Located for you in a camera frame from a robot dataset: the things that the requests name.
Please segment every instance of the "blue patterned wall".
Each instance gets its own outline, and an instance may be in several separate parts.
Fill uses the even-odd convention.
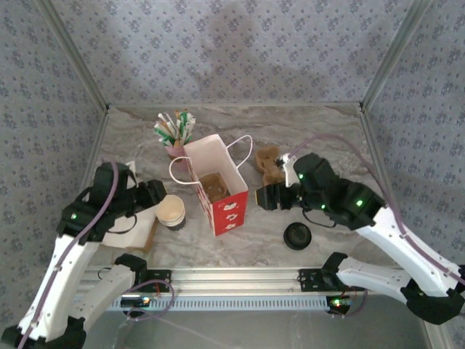
[[[0,1],[0,327],[25,314],[100,112],[33,1]]]
[[[458,264],[465,264],[464,93],[465,4],[436,1],[370,116],[406,222]],[[450,326],[465,348],[465,320]]]
[[[411,0],[54,0],[115,103],[360,101]]]

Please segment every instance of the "paper bag handle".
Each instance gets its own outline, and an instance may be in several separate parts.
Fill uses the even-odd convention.
[[[168,171],[169,171],[169,175],[171,176],[171,178],[173,179],[173,181],[175,181],[176,183],[179,183],[179,184],[184,184],[184,185],[191,185],[191,184],[201,184],[200,182],[182,182],[180,180],[177,180],[176,178],[174,178],[174,175],[173,175],[173,172],[171,170],[171,167],[173,166],[173,164],[178,161],[179,159],[187,159],[190,161],[190,157],[189,156],[178,156],[177,158],[171,160],[171,162],[169,163],[169,167],[168,167]]]
[[[246,137],[250,139],[250,150],[248,151],[247,157],[246,157],[244,160],[242,160],[242,162],[241,162],[239,165],[236,166],[237,168],[241,167],[242,164],[243,164],[244,162],[246,162],[247,159],[250,158],[250,155],[252,154],[252,148],[254,147],[254,141],[252,140],[252,136],[250,136],[250,135],[242,136],[241,138],[238,138],[237,140],[235,140],[234,142],[232,142],[231,144],[229,144],[229,145],[226,146],[226,149],[228,149],[231,145],[236,144],[237,142],[239,142],[240,140],[242,140],[242,139],[244,139],[244,138],[246,138]]]

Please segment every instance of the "wire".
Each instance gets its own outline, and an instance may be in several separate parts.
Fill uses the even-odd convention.
[[[333,312],[332,315],[338,315],[338,316],[341,316],[342,318],[350,318],[350,317],[355,316],[358,313],[360,313],[363,310],[363,308],[366,306],[367,301],[368,301],[368,289],[365,289],[363,291],[362,302],[360,303],[360,305],[358,306],[357,309],[355,309],[354,311],[352,311],[351,313],[348,313],[348,314],[343,314],[343,313],[340,313],[339,311],[337,311],[335,309],[331,309],[331,312]]]
[[[321,223],[318,223],[318,222],[314,222],[314,221],[312,221],[310,218],[307,217],[307,215],[305,214],[305,209],[302,209],[302,214],[304,215],[304,218],[305,218],[306,220],[308,220],[310,223],[315,224],[315,225],[319,225],[320,227],[324,227],[324,228],[334,228],[334,227],[336,227],[336,225],[337,225],[336,222],[334,222],[333,225],[324,225],[324,224],[321,224]]]
[[[141,311],[143,313],[148,313],[146,310],[144,309],[141,309],[141,308],[136,308],[138,311]],[[157,318],[157,320],[159,321],[162,321],[168,325],[171,325],[173,327],[176,327],[177,329],[181,329],[182,331],[186,331],[186,332],[189,332],[191,334],[194,334],[195,336],[197,337],[200,337],[202,338],[203,340],[206,340],[207,342],[210,342],[210,343],[213,343],[215,345],[218,345],[220,347],[225,347],[225,348],[230,348],[230,349],[234,349],[236,347],[232,347],[231,345],[227,345],[227,344],[224,344],[224,343],[221,343],[221,342],[218,342],[210,337],[207,337],[206,335],[204,334],[201,334],[200,332],[197,332],[197,331],[194,331],[193,329],[190,329],[189,327],[184,327],[184,326],[181,326],[181,325],[178,325],[178,324],[175,324],[174,322],[171,322],[169,320],[166,320],[165,318]]]
[[[111,185],[110,192],[108,193],[107,199],[105,200],[102,207],[100,208],[100,211],[89,222],[89,224],[69,243],[65,251],[62,253],[60,258],[58,259],[57,264],[55,265],[52,273],[50,274],[50,278],[48,282],[46,283],[44,290],[42,292],[42,295],[37,303],[36,311],[34,312],[31,322],[29,323],[29,327],[26,330],[23,338],[21,339],[20,344],[17,346],[18,349],[24,348],[24,344],[28,341],[29,335],[33,331],[33,326],[37,326],[37,324],[39,323],[41,312],[44,309],[45,302],[47,301],[47,297],[50,293],[50,290],[52,289],[53,283],[55,279],[57,278],[57,274],[60,270],[60,267],[62,266],[66,257],[69,255],[71,249],[74,247],[74,245],[76,245],[79,242],[79,240],[81,240],[81,238],[83,238],[86,234],[89,233],[92,227],[98,222],[98,220],[103,216],[107,208],[110,206],[110,202],[113,199],[113,196],[115,195],[115,192],[116,192],[116,187],[118,186],[118,167],[116,166],[114,162],[111,162],[111,167],[113,169],[113,183]]]
[[[399,206],[397,205],[396,201],[390,196],[388,190],[384,186],[384,184],[380,181],[378,176],[376,175],[376,171],[374,167],[363,158],[362,154],[360,151],[353,145],[351,142],[346,140],[344,137],[339,136],[339,135],[333,135],[329,133],[317,133],[310,138],[307,138],[302,142],[299,146],[297,146],[295,149],[293,149],[289,153],[289,158],[292,156],[296,155],[297,152],[299,152],[303,147],[306,145],[309,145],[310,143],[313,143],[316,140],[338,140],[340,142],[343,142],[345,145],[347,145],[353,152],[354,154],[359,158],[359,160],[362,162],[363,166],[366,167],[368,172],[370,172],[370,175],[374,178],[376,181],[376,184],[378,184],[379,188],[381,189],[381,192],[383,193],[383,196],[385,200],[387,201],[388,205],[391,207],[392,213],[394,215],[395,222],[403,236],[403,238],[410,244],[410,246],[415,249],[416,252],[418,252],[425,260],[430,262],[432,265],[434,265],[436,268],[441,270],[444,274],[447,276],[452,277],[455,279],[457,282],[465,286],[465,279],[463,279],[461,276],[456,275],[453,271],[449,270],[446,268],[444,265],[436,261],[433,257],[431,257],[427,252],[425,252],[407,233],[405,230],[405,226],[403,223],[402,219],[402,214],[400,213]]]
[[[146,320],[150,320],[152,318],[160,318],[162,315],[164,315],[166,312],[168,312],[168,310],[171,309],[171,307],[174,305],[174,301],[176,299],[176,294],[174,293],[174,288],[173,286],[169,283],[169,282],[166,282],[164,280],[159,280],[159,279],[153,279],[153,280],[149,280],[149,281],[146,281],[146,282],[142,282],[141,284],[138,284],[130,289],[128,289],[127,291],[125,291],[124,293],[131,293],[133,291],[137,291],[138,289],[140,289],[141,287],[144,287],[144,286],[147,286],[147,285],[151,285],[151,284],[163,284],[165,286],[167,286],[169,288],[169,292],[171,293],[171,300],[169,301],[168,305],[160,312],[160,313],[157,313],[155,315],[151,315],[151,316],[146,316],[146,317],[138,317],[138,318],[132,318],[130,316],[131,312],[133,312],[134,310],[139,310],[139,308],[132,308],[126,315],[127,315],[127,320],[130,320],[130,321],[136,321],[136,322],[139,322],[139,321],[146,321]]]
[[[100,276],[100,272],[101,272],[102,270],[110,270],[110,269],[111,269],[111,268],[109,268],[109,267],[105,267],[105,268],[100,269],[99,271],[97,271],[97,277],[98,277],[100,280],[103,280],[102,277]]]
[[[341,293],[341,295],[338,298],[342,298],[346,294],[347,288]]]
[[[354,292],[355,292],[355,296],[354,296],[354,299],[352,300],[353,302],[355,302],[355,300],[357,299],[357,289],[355,287],[350,287],[350,289],[353,289]]]
[[[112,233],[112,234],[126,234],[126,233],[130,232],[132,229],[134,229],[134,227],[135,227],[136,224],[137,224],[137,215],[136,215],[136,214],[133,214],[131,217],[134,217],[134,224],[130,227],[130,229],[126,229],[126,230],[122,230],[122,231],[111,231],[111,230],[107,230],[107,233]]]

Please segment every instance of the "paper cup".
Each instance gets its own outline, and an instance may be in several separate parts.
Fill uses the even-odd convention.
[[[158,220],[169,230],[182,229],[186,223],[186,209],[179,196],[167,195],[155,211]]]
[[[186,153],[184,152],[184,147],[165,147],[166,152],[168,153],[168,157],[171,160],[174,160],[175,158],[179,156],[186,156]],[[179,172],[187,172],[187,161],[186,159],[179,159],[173,163],[172,166],[173,169]]]

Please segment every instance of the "coffee cup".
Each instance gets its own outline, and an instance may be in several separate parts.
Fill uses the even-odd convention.
[[[169,230],[180,230],[186,224],[186,209],[179,196],[167,195],[156,207],[155,213],[161,224]]]

